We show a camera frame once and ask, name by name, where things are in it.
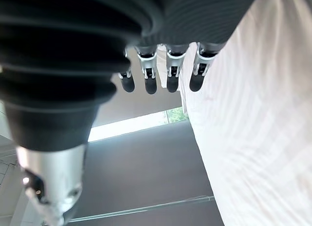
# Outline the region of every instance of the gray wall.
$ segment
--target gray wall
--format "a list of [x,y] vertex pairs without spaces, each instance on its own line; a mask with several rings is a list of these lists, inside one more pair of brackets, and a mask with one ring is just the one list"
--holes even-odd
[[127,93],[123,90],[118,76],[114,76],[113,82],[117,86],[117,93],[113,99],[100,107],[94,126],[181,106],[180,93],[169,93],[167,89],[163,89],[158,75],[156,77],[157,92],[154,95],[149,95],[145,91],[144,76],[134,49],[129,51],[129,59],[131,60],[131,68],[136,85],[135,90],[132,93]]
[[[90,144],[76,217],[212,196],[188,121]],[[70,226],[222,226],[215,202],[169,207]]]

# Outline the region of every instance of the robotic hand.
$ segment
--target robotic hand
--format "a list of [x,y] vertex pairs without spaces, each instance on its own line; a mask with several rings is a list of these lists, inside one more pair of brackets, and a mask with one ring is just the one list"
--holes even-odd
[[167,48],[167,86],[198,42],[190,88],[254,0],[0,0],[0,98],[17,143],[25,192],[50,226],[66,224],[82,191],[88,136],[119,73],[134,90],[125,47],[135,46],[150,94],[156,46]]

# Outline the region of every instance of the gray panel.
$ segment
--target gray panel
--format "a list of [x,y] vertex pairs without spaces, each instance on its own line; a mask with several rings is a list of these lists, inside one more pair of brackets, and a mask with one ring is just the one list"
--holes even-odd
[[76,217],[213,195],[188,121],[93,142]]
[[69,226],[224,226],[215,202],[70,223]]

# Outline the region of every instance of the robotic finger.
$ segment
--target robotic finger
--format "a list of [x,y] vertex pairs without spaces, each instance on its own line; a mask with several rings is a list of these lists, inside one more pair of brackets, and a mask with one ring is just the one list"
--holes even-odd
[[[125,49],[125,57],[128,57],[127,49]],[[127,71],[119,73],[118,76],[121,80],[122,87],[126,92],[131,93],[135,90],[135,82],[133,80],[131,67]]]
[[188,44],[166,45],[167,48],[167,89],[169,92],[176,92],[179,83],[179,75]]
[[149,94],[155,94],[157,90],[156,71],[157,71],[157,45],[142,47],[136,46],[141,69],[145,79],[145,90]]
[[204,77],[211,67],[219,50],[213,50],[211,44],[197,43],[197,51],[194,59],[193,72],[190,80],[190,89],[199,91],[203,85]]

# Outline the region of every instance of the window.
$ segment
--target window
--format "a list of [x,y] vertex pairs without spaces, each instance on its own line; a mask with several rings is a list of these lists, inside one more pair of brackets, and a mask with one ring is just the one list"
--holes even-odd
[[182,107],[163,112],[139,116],[128,120],[93,127],[90,132],[89,142],[114,137],[130,132],[144,130],[155,126],[175,123],[186,120],[188,116],[183,113]]

